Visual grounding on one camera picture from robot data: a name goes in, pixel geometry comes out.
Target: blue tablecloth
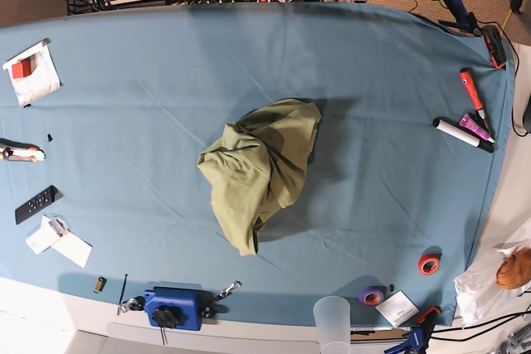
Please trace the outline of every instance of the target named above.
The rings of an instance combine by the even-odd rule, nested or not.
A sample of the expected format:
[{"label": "blue tablecloth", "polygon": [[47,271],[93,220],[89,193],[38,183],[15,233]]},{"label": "blue tablecloth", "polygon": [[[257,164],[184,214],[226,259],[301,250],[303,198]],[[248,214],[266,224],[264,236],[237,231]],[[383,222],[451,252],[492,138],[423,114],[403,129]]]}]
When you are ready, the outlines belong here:
[{"label": "blue tablecloth", "polygon": [[[219,318],[313,325],[337,294],[352,324],[384,326],[358,303],[394,284],[419,309],[455,310],[452,279],[474,254],[509,136],[514,66],[495,70],[482,38],[359,4],[242,4],[105,12],[0,29],[0,60],[49,39],[62,87],[19,109],[0,76],[1,137],[41,146],[38,164],[0,162],[0,275],[116,303],[165,282],[217,292],[243,287]],[[488,154],[435,130],[473,104],[474,69],[496,137]],[[271,219],[256,257],[239,256],[210,206],[199,153],[224,123],[286,97],[323,119],[300,199]],[[47,142],[50,134],[53,141]],[[40,222],[14,211],[55,185],[62,216],[94,246],[85,269],[25,239]],[[417,261],[442,251],[441,270]],[[98,276],[108,279],[92,292]]]}]

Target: orange tape roll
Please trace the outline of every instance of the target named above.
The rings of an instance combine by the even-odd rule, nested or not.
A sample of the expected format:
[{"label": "orange tape roll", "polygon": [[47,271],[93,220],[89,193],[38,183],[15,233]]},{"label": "orange tape roll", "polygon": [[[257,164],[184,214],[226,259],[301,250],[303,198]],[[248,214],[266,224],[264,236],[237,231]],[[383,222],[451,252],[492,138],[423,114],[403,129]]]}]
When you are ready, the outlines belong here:
[{"label": "orange tape roll", "polygon": [[441,262],[438,255],[423,255],[418,260],[418,270],[422,275],[433,275],[439,271]]}]

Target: pink tube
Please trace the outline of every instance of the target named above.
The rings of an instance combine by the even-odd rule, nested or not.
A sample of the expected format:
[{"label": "pink tube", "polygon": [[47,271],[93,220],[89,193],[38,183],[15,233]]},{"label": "pink tube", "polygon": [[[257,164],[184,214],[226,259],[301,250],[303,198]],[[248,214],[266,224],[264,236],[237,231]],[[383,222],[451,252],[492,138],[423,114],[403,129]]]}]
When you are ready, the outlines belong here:
[{"label": "pink tube", "polygon": [[462,126],[465,129],[469,129],[472,133],[477,134],[485,141],[490,141],[491,143],[494,142],[494,139],[490,137],[490,135],[481,128],[474,120],[468,115],[465,114],[463,119],[459,122],[459,125]]}]

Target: plastic bag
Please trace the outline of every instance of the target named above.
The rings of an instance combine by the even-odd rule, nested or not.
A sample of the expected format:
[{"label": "plastic bag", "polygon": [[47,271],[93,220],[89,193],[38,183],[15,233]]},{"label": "plastic bag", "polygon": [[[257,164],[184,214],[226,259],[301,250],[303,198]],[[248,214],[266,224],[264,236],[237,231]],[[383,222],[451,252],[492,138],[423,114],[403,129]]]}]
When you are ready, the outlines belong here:
[{"label": "plastic bag", "polygon": [[484,253],[463,274],[454,279],[457,305],[465,326],[478,322],[488,312],[531,287],[529,282],[518,289],[508,290],[496,283],[496,272],[504,259],[517,250],[531,248],[531,219],[518,228],[507,242],[503,249],[491,249]]}]

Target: red block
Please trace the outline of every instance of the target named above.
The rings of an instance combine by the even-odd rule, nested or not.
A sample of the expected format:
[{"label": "red block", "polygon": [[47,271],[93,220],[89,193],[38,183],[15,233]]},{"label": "red block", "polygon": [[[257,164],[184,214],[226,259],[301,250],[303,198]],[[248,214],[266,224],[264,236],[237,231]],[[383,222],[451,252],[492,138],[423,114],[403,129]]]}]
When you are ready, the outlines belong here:
[{"label": "red block", "polygon": [[12,65],[11,71],[14,79],[25,78],[32,74],[32,63],[30,61],[20,61]]}]

